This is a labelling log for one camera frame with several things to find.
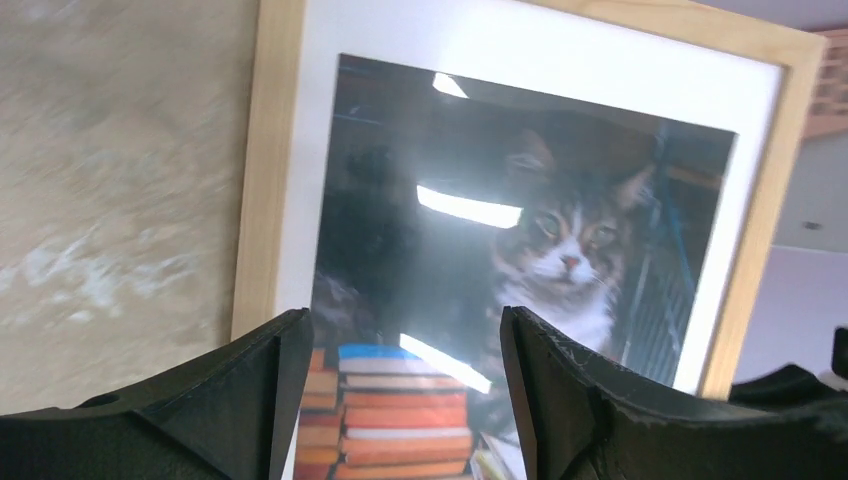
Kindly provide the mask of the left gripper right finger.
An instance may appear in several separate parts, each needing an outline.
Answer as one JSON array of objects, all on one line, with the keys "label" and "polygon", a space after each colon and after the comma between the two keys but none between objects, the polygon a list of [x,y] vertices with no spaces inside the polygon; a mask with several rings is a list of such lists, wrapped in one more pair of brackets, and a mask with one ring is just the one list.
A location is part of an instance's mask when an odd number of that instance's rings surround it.
[{"label": "left gripper right finger", "polygon": [[847,400],[758,410],[693,396],[586,348],[524,307],[500,331],[530,479],[843,479]]}]

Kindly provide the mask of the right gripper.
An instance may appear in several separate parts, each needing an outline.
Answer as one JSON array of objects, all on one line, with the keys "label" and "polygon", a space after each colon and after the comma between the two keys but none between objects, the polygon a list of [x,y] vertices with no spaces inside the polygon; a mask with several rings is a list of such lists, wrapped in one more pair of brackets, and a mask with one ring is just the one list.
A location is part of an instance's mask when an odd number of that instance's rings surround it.
[{"label": "right gripper", "polygon": [[847,400],[847,328],[838,327],[829,372],[814,375],[796,364],[731,387],[728,402],[758,410],[786,410],[815,402]]}]

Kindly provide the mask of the cat photo print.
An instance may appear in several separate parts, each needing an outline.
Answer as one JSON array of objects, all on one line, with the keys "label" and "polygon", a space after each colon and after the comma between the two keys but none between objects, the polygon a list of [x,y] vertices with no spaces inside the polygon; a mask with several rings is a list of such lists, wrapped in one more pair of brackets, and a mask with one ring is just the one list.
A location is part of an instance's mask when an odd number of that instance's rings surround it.
[{"label": "cat photo print", "polygon": [[674,386],[734,132],[343,53],[298,479],[521,479],[501,316]]}]

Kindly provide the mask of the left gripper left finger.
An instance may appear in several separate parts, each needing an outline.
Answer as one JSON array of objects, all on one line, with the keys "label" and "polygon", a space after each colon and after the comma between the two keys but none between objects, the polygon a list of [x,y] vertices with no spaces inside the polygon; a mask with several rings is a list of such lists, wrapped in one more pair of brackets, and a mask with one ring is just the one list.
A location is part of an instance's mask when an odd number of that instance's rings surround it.
[{"label": "left gripper left finger", "polygon": [[1,419],[5,479],[279,479],[313,350],[307,309],[138,383]]}]

